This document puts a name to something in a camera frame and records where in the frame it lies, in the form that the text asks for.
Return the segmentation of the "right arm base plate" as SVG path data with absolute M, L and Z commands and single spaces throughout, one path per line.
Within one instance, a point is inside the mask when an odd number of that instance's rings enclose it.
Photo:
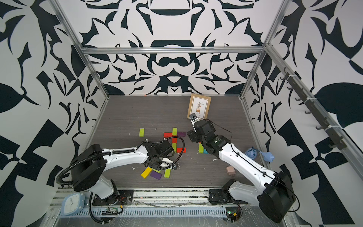
M 238 201 L 235 200 L 228 190 L 225 189 L 209 189 L 209 203 L 216 205 L 216 204 L 248 204 L 245 201 Z

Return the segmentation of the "lime block bottom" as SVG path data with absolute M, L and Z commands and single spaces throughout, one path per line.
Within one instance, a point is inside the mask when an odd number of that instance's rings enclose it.
M 176 143 L 173 143 L 172 144 L 172 147 L 173 147 L 174 151 L 176 152 L 177 151 L 177 144 Z

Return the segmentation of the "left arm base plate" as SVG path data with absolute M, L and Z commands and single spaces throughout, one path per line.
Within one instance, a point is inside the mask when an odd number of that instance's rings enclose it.
M 111 206 L 111 205 L 131 205 L 133 201 L 133 190 L 118 190 L 118 194 L 113 194 L 106 199 L 101 199 L 98 195 L 93 198 L 93 206 Z

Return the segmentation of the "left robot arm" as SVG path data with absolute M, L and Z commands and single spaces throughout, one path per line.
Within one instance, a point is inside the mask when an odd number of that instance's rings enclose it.
M 153 170 L 174 168 L 182 157 L 180 153 L 176 160 L 171 161 L 174 153 L 168 138 L 144 140 L 131 148 L 107 149 L 94 144 L 74 158 L 55 181 L 59 185 L 72 185 L 76 192 L 90 191 L 106 203 L 113 204 L 120 194 L 115 182 L 104 177 L 105 171 L 131 164 L 144 164 Z

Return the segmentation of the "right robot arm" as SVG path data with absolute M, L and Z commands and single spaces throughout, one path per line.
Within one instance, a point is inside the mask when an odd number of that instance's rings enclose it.
M 258 205 L 262 212 L 275 223 L 280 223 L 298 201 L 290 177 L 284 172 L 269 170 L 240 151 L 229 139 L 215 135 L 215 128 L 209 119 L 190 115 L 193 129 L 188 131 L 192 142 L 201 143 L 206 151 L 228 163 L 244 175 L 255 190 L 246 189 L 240 182 L 231 181 L 224 188 L 236 201 Z

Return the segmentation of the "yellow block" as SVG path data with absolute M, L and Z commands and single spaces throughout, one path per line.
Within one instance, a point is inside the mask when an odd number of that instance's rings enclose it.
M 153 169 L 150 167 L 147 167 L 143 173 L 141 174 L 141 176 L 146 179 L 151 173 L 153 172 Z

